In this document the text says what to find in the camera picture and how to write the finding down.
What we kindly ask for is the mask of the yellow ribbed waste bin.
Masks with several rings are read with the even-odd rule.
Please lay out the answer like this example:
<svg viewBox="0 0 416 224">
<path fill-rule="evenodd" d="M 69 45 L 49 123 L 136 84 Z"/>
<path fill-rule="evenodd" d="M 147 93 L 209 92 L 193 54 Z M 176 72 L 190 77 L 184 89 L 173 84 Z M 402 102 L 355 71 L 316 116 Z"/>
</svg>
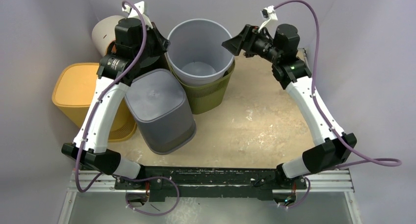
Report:
<svg viewBox="0 0 416 224">
<path fill-rule="evenodd" d="M 75 63 L 63 70 L 55 85 L 52 101 L 77 127 L 81 127 L 93 98 L 99 63 Z M 126 141 L 136 132 L 137 124 L 122 100 L 108 141 Z"/>
</svg>

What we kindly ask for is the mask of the dark grey mesh waste bin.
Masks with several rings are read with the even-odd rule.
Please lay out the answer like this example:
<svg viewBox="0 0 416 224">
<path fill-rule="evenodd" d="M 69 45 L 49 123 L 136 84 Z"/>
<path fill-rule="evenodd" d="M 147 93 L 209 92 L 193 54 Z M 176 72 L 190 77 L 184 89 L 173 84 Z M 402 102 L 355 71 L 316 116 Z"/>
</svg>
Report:
<svg viewBox="0 0 416 224">
<path fill-rule="evenodd" d="M 196 123 L 184 88 L 166 69 L 136 78 L 125 95 L 126 104 L 149 149 L 169 154 L 196 134 Z"/>
</svg>

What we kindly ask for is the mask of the black round waste bin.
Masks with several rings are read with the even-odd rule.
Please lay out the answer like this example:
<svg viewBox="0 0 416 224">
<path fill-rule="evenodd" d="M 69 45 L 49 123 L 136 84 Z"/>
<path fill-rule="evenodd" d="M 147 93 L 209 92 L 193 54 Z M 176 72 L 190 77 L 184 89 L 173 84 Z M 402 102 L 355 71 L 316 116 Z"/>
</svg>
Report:
<svg viewBox="0 0 416 224">
<path fill-rule="evenodd" d="M 165 56 L 166 52 L 162 52 L 161 55 L 155 57 L 140 57 L 138 61 L 139 74 L 143 75 L 156 69 L 170 70 L 169 64 Z"/>
</svg>

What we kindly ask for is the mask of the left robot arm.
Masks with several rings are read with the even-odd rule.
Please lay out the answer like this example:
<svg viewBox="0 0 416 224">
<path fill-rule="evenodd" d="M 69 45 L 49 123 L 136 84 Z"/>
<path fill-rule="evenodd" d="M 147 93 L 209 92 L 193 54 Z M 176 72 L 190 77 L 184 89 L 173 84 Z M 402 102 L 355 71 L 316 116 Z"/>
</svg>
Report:
<svg viewBox="0 0 416 224">
<path fill-rule="evenodd" d="M 85 120 L 70 143 L 61 152 L 76 161 L 75 171 L 88 166 L 103 174 L 127 177 L 134 189 L 146 184 L 141 166 L 107 148 L 111 126 L 119 105 L 133 81 L 151 71 L 143 67 L 148 58 L 160 58 L 169 46 L 155 24 L 147 18 L 123 18 L 114 28 L 115 40 L 99 61 L 96 87 Z"/>
</svg>

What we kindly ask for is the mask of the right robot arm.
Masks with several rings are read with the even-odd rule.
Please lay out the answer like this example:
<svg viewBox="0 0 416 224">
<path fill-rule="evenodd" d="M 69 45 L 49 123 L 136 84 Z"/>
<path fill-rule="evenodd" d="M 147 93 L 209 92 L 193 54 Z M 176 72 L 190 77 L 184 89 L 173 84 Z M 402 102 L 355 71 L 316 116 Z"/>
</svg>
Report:
<svg viewBox="0 0 416 224">
<path fill-rule="evenodd" d="M 277 27 L 274 37 L 266 29 L 246 25 L 238 35 L 222 43 L 222 47 L 235 56 L 244 51 L 245 57 L 258 55 L 269 61 L 274 78 L 295 100 L 309 127 L 314 147 L 277 166 L 275 181 L 281 188 L 289 187 L 299 176 L 344 163 L 351 152 L 342 142 L 352 148 L 357 143 L 355 135 L 346 134 L 331 116 L 328 120 L 322 117 L 321 113 L 328 111 L 325 106 L 318 110 L 314 104 L 322 99 L 312 86 L 312 73 L 307 64 L 297 57 L 299 42 L 297 28 L 283 24 Z"/>
</svg>

